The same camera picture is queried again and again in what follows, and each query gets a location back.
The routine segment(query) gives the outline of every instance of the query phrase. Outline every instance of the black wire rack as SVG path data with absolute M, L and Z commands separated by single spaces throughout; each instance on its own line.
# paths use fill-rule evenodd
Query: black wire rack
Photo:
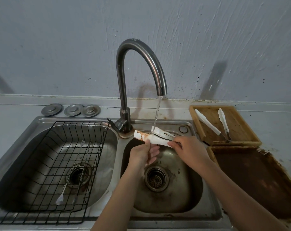
M 32 139 L 0 182 L 0 224 L 82 223 L 108 128 L 59 121 Z

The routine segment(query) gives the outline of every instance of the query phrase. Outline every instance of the person's right hand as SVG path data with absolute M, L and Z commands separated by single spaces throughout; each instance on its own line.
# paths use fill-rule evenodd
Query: person's right hand
M 211 162 L 205 147 L 195 136 L 177 136 L 173 142 L 168 142 L 168 145 L 174 148 L 182 161 L 197 172 Z

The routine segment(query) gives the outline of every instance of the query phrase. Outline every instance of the forearm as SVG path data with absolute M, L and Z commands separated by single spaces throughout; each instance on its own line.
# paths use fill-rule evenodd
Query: forearm
M 287 230 L 277 218 L 237 186 L 212 161 L 199 168 L 198 172 L 214 191 L 238 230 Z
M 111 198 L 91 230 L 126 230 L 137 193 L 141 175 L 134 168 L 127 168 Z

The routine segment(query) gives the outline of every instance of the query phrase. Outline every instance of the tongs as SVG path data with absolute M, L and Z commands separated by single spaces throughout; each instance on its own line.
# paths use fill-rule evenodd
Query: tongs
M 214 125 L 212 125 L 208 120 L 207 118 L 202 114 L 200 113 L 197 109 L 195 109 L 195 112 L 197 113 L 197 116 L 199 118 L 200 121 L 202 121 L 205 125 L 207 125 L 213 132 L 215 132 L 218 136 L 222 136 L 225 141 L 227 143 L 231 142 L 232 139 L 230 137 L 230 131 L 229 131 L 229 128 L 228 128 L 228 125 L 227 125 L 227 121 L 225 120 L 225 115 L 224 115 L 224 112 L 222 111 L 221 108 L 219 108 L 218 110 L 218 115 L 219 115 L 219 119 L 224 127 L 224 132 L 227 134 L 227 137 L 225 137 L 220 130 L 218 130 Z
M 155 127 L 155 131 L 153 133 L 153 128 L 154 127 L 152 126 L 152 129 L 151 129 L 152 134 L 135 130 L 134 137 L 144 142 L 146 140 L 150 140 L 152 144 L 159 144 L 159 145 L 164 145 L 164 146 L 169 147 L 168 142 L 173 141 L 173 139 L 175 138 L 175 135 L 167 131 L 163 131 L 162 129 L 158 127 Z

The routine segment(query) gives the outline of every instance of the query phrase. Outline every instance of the hand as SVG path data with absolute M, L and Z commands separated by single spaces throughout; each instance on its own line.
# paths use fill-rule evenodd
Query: hand
M 128 166 L 144 169 L 145 166 L 156 160 L 156 155 L 158 154 L 159 146 L 151 144 L 150 140 L 146 140 L 144 144 L 133 147 L 132 150 L 130 150 Z
M 174 148 L 182 161 L 197 172 L 204 164 L 211 162 L 205 147 L 195 136 L 177 136 L 168 145 Z

